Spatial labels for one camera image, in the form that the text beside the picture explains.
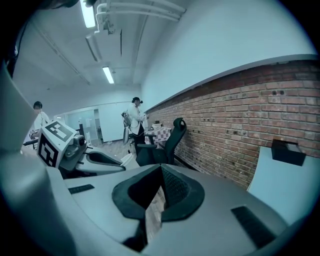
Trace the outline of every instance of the chair backrest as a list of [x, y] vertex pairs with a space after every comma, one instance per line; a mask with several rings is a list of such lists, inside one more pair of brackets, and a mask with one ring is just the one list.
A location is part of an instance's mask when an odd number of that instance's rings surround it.
[[171, 161], [174, 159], [175, 148], [181, 141], [182, 137], [186, 133], [187, 125], [182, 117], [173, 121], [174, 129], [171, 132], [169, 139], [165, 143], [165, 153], [168, 157], [169, 164], [173, 164]]

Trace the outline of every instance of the brick wall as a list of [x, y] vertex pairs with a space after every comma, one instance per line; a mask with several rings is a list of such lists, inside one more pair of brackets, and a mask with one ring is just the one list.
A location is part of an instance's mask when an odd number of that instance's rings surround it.
[[148, 111], [149, 123], [173, 128], [183, 117], [187, 132], [175, 150], [200, 172], [247, 188], [260, 146], [273, 139], [296, 142], [320, 158], [320, 68], [291, 61], [237, 72], [182, 93]]

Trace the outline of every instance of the ceiling light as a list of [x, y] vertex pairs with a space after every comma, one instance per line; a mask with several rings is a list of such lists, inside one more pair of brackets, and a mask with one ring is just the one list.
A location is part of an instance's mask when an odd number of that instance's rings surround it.
[[114, 79], [112, 78], [109, 67], [103, 67], [102, 69], [103, 69], [103, 72], [104, 72], [106, 78], [109, 81], [109, 84], [114, 84], [115, 82], [114, 82]]
[[85, 26], [87, 28], [94, 27], [96, 25], [94, 8], [86, 7], [86, 3], [84, 2], [84, 0], [80, 0], [80, 3]]

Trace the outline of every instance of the person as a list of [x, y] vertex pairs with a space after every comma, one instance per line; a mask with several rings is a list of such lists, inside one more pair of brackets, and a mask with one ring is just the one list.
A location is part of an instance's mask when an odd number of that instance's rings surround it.
[[36, 119], [33, 122], [33, 129], [30, 131], [29, 137], [31, 140], [39, 137], [39, 130], [42, 126], [50, 123], [50, 119], [45, 112], [42, 111], [42, 103], [36, 101], [33, 104], [34, 112], [37, 114]]
[[139, 106], [141, 103], [143, 103], [143, 101], [140, 101], [139, 97], [134, 97], [128, 108], [128, 115], [131, 121], [130, 130], [133, 133], [136, 155], [138, 155], [140, 151], [138, 144], [146, 144], [145, 130], [142, 123], [145, 122], [148, 117], [146, 114], [140, 113]]

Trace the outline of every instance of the black holder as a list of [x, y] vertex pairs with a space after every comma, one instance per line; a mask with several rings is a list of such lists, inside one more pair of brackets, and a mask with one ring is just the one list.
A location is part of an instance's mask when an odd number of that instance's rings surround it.
[[296, 145], [299, 149], [298, 143], [274, 139], [271, 146], [272, 159], [296, 166], [302, 166], [304, 164], [306, 154], [302, 153], [300, 149], [299, 152], [289, 150], [288, 145], [290, 144]]

